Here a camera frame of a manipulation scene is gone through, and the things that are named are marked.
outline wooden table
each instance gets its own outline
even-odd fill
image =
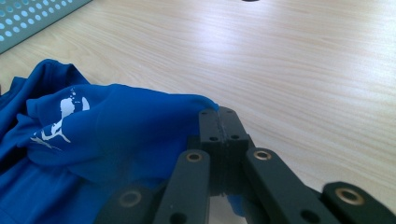
[[[346,181],[396,212],[394,0],[93,0],[0,55],[2,92],[45,58],[91,83],[205,95],[307,186]],[[211,206],[211,224],[245,223]]]

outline black object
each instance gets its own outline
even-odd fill
[[[242,195],[248,224],[396,224],[396,216],[348,183],[310,189],[274,151],[255,147],[226,107],[200,114],[168,182],[155,190],[130,186],[115,193],[95,223],[206,224],[209,196]]]

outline cloth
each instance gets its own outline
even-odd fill
[[[115,190],[170,177],[206,108],[218,105],[41,62],[0,97],[0,223],[92,223]]]

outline white printed logo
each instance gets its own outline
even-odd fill
[[[76,107],[78,105],[82,106],[82,108],[79,108],[78,110],[84,111],[84,110],[89,110],[90,109],[90,104],[88,103],[87,99],[85,97],[81,97],[81,100],[76,99],[77,95],[74,91],[74,89],[71,90],[71,95],[69,98],[62,99],[60,103],[60,108],[61,108],[61,120],[59,120],[57,123],[52,124],[50,128],[50,134],[46,135],[45,131],[41,131],[41,136],[37,137],[35,133],[35,138],[30,138],[32,141],[44,145],[49,148],[56,148],[58,150],[61,150],[58,147],[52,146],[48,141],[56,136],[61,136],[65,142],[71,143],[71,141],[64,135],[62,132],[62,122],[64,121],[64,118],[77,112]]]

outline hole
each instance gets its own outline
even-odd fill
[[[189,153],[187,155],[187,160],[192,162],[197,162],[202,159],[202,155],[196,152]]]
[[[318,217],[318,215],[315,214],[314,212],[309,211],[309,210],[304,210],[303,212],[301,212],[301,217],[309,223],[319,223],[320,222],[320,218]]]
[[[335,190],[335,194],[345,203],[352,205],[364,204],[363,197],[353,189],[340,188]]]
[[[8,36],[8,37],[12,37],[12,33],[11,33],[10,31],[6,31],[5,34],[6,34],[6,36]]]
[[[268,161],[271,160],[271,154],[266,151],[255,151],[254,157],[261,161]]]
[[[21,3],[19,3],[19,2],[16,2],[16,3],[14,3],[14,7],[15,7],[15,8],[21,8],[21,7],[22,7],[22,5],[21,5]]]
[[[7,7],[7,12],[13,12],[14,8],[13,7]]]
[[[169,218],[169,221],[171,222],[171,224],[184,224],[187,222],[187,217],[182,213],[174,213]]]
[[[123,193],[119,198],[119,203],[122,207],[133,207],[140,203],[142,194],[137,190],[129,190]]]

